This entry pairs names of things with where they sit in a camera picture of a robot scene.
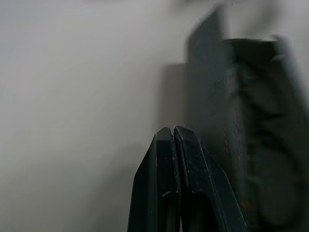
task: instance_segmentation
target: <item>dark green plastic object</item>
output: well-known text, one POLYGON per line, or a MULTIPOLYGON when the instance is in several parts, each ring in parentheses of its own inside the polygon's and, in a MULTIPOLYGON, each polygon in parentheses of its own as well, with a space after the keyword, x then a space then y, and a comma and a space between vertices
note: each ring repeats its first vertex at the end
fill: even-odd
POLYGON ((246 232, 229 181, 191 130, 157 134, 136 172, 128 232, 246 232))
POLYGON ((187 122, 225 171, 248 231, 309 231, 308 111, 282 38, 224 40, 217 7, 187 43, 187 122))

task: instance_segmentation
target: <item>blurry dark object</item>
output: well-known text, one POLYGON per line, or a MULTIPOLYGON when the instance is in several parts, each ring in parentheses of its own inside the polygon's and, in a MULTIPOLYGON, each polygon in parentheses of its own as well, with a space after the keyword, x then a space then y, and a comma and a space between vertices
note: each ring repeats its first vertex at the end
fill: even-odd
POLYGON ((180 206, 184 232, 245 232, 225 173, 192 131, 174 136, 159 131, 135 175, 128 232, 178 232, 180 206))
POLYGON ((225 171, 249 231, 307 231, 309 124, 281 38, 223 40, 222 8, 187 48, 187 123, 225 171))
POLYGON ((135 174, 127 231, 178 231, 180 199, 175 143, 169 128, 163 128, 135 174))

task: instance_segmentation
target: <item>gray background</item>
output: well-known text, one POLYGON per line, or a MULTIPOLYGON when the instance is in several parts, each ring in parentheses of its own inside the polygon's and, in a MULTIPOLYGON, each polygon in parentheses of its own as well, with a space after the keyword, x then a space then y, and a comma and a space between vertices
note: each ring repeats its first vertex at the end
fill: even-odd
MULTIPOLYGON (((175 64, 213 4, 0 0, 0 231, 126 231, 153 134, 184 125, 175 64)), ((308 10, 307 0, 229 2, 226 30, 286 36, 306 92, 308 10)))

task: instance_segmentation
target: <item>white wall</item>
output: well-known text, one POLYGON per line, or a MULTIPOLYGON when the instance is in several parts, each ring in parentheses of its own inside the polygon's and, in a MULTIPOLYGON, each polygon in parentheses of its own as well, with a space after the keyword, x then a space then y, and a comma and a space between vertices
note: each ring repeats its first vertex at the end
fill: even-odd
MULTIPOLYGON (((170 65, 184 61, 186 37, 211 8, 1 0, 0 231, 126 231, 153 134, 183 125, 183 84, 165 86, 170 65)), ((305 72, 308 8, 294 8, 287 35, 305 72)))

